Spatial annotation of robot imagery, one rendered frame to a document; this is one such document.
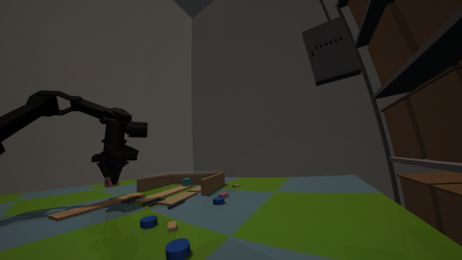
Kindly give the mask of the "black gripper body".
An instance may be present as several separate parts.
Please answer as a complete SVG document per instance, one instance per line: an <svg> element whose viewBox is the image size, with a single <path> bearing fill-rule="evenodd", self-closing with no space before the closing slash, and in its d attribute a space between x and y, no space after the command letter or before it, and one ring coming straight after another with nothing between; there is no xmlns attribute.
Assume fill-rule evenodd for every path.
<svg viewBox="0 0 462 260"><path fill-rule="evenodd" d="M102 140L104 150L100 154L92 156L92 162L97 163L119 163L128 160L137 160L135 152L124 152L123 143L126 143L124 136L107 135Z"/></svg>

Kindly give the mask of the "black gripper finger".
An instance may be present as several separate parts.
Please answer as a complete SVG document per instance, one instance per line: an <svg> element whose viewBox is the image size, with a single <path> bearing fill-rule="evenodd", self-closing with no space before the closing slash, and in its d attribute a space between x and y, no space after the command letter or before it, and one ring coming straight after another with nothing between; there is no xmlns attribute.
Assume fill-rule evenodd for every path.
<svg viewBox="0 0 462 260"><path fill-rule="evenodd" d="M99 169L101 169L101 172L102 172L102 175L104 177L110 177L109 176L109 173L108 173L108 167L107 167L107 164L106 163L97 163Z"/></svg>
<svg viewBox="0 0 462 260"><path fill-rule="evenodd" d="M107 162L108 173L113 185L117 184L121 170L129 162Z"/></svg>

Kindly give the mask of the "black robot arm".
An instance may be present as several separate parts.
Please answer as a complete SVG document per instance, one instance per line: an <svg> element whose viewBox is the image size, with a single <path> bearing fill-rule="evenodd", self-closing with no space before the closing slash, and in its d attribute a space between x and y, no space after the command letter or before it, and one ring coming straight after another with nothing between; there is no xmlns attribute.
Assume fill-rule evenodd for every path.
<svg viewBox="0 0 462 260"><path fill-rule="evenodd" d="M70 100L71 107L59 110L56 96ZM29 96L26 105L0 116L0 154L6 151L1 142L34 120L41 116L63 116L71 111L79 111L100 119L101 124L106 124L105 136L124 137L126 133L129 134L128 137L147 138L147 122L131 121L131 114L122 108L106 108L80 96L70 96L59 91L40 90Z"/></svg>

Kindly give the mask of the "dark blue short cylinder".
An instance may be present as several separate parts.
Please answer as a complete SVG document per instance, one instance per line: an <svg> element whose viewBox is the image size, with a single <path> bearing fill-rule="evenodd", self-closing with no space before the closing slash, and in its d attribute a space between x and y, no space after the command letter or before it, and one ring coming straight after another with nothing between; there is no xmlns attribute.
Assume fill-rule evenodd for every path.
<svg viewBox="0 0 462 260"><path fill-rule="evenodd" d="M184 260L189 257L190 252L189 240L185 238L172 240L166 245L165 249L167 260Z"/></svg>
<svg viewBox="0 0 462 260"><path fill-rule="evenodd" d="M148 216L140 219L140 228L146 229L157 225L157 216Z"/></svg>
<svg viewBox="0 0 462 260"><path fill-rule="evenodd" d="M213 198L213 204L220 205L223 203L224 203L224 197L219 196L219 197Z"/></svg>

